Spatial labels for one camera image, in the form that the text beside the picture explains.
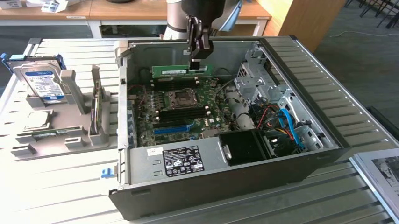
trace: chair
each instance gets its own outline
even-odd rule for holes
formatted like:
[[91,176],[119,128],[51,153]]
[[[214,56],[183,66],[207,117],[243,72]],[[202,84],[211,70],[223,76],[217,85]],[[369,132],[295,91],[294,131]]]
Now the chair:
[[[347,0],[347,2],[345,3],[345,6],[343,6],[343,7],[347,8],[347,7],[350,6],[350,4],[351,4],[353,1],[354,1],[354,0]],[[367,0],[359,0],[359,8],[363,7],[366,1],[367,1]]]
[[379,9],[377,10],[377,13],[375,13],[375,17],[378,17],[379,14],[382,13],[383,9],[387,7],[389,3],[390,3],[390,0],[370,0],[366,8],[363,9],[363,11],[361,13],[361,17],[365,16],[365,14],[369,12],[369,10],[371,8],[379,7]]
[[398,7],[397,5],[398,5],[398,3],[399,3],[399,0],[397,0],[394,4],[393,4],[393,3],[390,4],[390,3],[391,3],[391,2],[389,2],[387,5],[391,6],[391,9],[389,10],[387,14],[385,15],[385,18],[382,18],[381,23],[378,24],[377,27],[381,26],[382,22],[385,22],[385,20],[386,20],[386,18],[387,18],[389,16],[394,16],[391,22],[393,22],[394,20],[395,20],[395,24],[397,24],[397,22],[398,22],[398,18],[397,18],[397,17],[398,17],[398,13],[395,13],[395,14],[390,14],[390,13],[393,12],[393,9],[394,9],[395,7]]

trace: processor chip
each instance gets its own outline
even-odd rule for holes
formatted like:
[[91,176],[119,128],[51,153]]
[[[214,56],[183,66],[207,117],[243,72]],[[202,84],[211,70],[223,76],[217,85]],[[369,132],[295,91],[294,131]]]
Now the processor chip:
[[32,112],[28,115],[26,129],[46,128],[49,123],[49,112]]
[[194,89],[171,91],[170,100],[173,108],[194,107],[199,103]]

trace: blue pcie slot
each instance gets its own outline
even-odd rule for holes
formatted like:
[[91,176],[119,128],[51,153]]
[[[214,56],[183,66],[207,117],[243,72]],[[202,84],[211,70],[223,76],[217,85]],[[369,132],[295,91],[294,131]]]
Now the blue pcie slot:
[[190,132],[190,128],[194,126],[194,123],[191,125],[183,125],[178,127],[167,127],[154,130],[154,134],[171,134],[171,133],[179,133],[179,132]]

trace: blue latch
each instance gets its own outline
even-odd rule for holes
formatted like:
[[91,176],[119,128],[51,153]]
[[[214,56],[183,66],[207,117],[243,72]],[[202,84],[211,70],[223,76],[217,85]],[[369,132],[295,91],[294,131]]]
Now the blue latch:
[[57,59],[61,61],[61,68],[67,69],[66,63],[65,63],[65,58],[61,54],[57,55]]
[[11,67],[10,67],[8,64],[7,64],[7,60],[10,59],[8,54],[3,53],[0,57],[2,57],[2,62],[3,62],[3,64],[4,64],[4,66],[7,67],[8,71],[10,71],[11,73],[14,73]]
[[12,55],[10,61],[24,61],[27,59],[26,55]]
[[115,177],[114,170],[111,168],[103,169],[102,178],[111,178]]

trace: white sticker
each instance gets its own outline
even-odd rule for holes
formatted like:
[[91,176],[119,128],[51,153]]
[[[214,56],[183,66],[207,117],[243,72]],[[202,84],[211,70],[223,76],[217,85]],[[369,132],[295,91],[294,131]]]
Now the white sticker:
[[147,149],[147,154],[149,156],[153,156],[153,155],[162,155],[162,152],[163,152],[163,148],[149,148]]
[[41,97],[49,100],[63,98],[65,93],[61,85],[54,81],[53,71],[28,71],[26,77]]
[[67,16],[67,19],[86,19],[86,16]]
[[171,71],[162,71],[163,75],[170,75],[170,74],[186,74],[186,70],[171,70]]

